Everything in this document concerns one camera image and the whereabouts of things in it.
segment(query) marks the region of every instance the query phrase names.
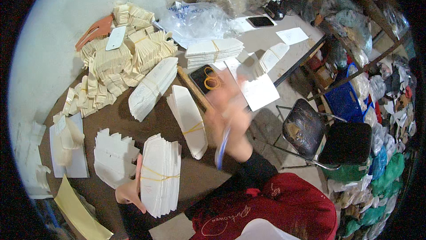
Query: black smartphone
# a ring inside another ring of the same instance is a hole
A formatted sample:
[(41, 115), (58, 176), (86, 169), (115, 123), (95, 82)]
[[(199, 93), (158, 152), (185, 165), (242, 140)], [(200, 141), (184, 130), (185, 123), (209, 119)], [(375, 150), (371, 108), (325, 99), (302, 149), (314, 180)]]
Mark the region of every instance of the black smartphone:
[(204, 65), (191, 74), (189, 77), (200, 88), (204, 95), (210, 90), (220, 88), (223, 83), (215, 70), (210, 65)]
[(248, 22), (255, 28), (274, 26), (274, 23), (266, 16), (249, 17)]

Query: black folding chair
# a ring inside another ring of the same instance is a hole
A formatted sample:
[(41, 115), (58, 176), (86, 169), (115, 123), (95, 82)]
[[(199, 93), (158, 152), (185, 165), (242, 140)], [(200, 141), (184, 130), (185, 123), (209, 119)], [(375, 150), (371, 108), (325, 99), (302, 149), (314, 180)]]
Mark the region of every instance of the black folding chair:
[[(292, 108), (278, 105), (276, 107), (283, 119), (281, 108), (290, 110), (290, 113), (284, 120), (281, 135), (274, 144), (262, 143), (306, 161), (306, 165), (282, 167), (283, 169), (317, 165), (327, 170), (337, 170), (341, 165), (360, 165), (367, 162), (371, 150), (371, 127), (368, 124), (348, 123), (338, 116), (316, 112), (304, 99), (296, 100)], [(326, 129), (322, 115), (343, 122), (331, 125), (324, 148), (318, 160), (314, 160)], [(280, 137), (288, 141), (297, 153), (277, 147), (276, 143)]]

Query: chair backrest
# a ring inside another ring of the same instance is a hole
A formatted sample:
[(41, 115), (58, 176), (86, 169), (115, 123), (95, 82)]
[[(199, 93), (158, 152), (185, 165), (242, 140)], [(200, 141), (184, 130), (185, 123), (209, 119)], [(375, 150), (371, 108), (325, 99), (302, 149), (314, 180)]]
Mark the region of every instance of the chair backrest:
[(325, 124), (304, 99), (296, 100), (282, 124), (282, 136), (307, 159), (313, 159), (325, 133)]

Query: red sweatshirt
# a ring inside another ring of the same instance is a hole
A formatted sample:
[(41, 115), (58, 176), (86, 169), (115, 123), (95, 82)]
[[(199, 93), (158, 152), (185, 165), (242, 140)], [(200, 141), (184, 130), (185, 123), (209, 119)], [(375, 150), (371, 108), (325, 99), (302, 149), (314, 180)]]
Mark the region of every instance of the red sweatshirt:
[[(332, 240), (338, 226), (333, 202), (294, 173), (275, 175), (262, 191), (248, 189), (212, 199), (209, 209), (192, 219), (195, 235), (191, 239), (233, 240), (256, 218), (284, 232), (304, 227), (309, 239)], [(212, 216), (211, 210), (220, 214)]]

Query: paper tag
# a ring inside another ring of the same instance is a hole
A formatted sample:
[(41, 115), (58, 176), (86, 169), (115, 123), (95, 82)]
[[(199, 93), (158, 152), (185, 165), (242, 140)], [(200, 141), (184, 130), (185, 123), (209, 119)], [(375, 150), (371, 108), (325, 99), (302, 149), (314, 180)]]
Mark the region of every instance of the paper tag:
[(59, 135), (67, 126), (67, 122), (65, 121), (65, 115), (62, 116), (57, 124), (55, 125), (55, 133), (56, 135)]
[(114, 28), (111, 32), (111, 35), (109, 35), (105, 50), (110, 51), (116, 48), (120, 48), (121, 44), (123, 43), (125, 33), (126, 27)]

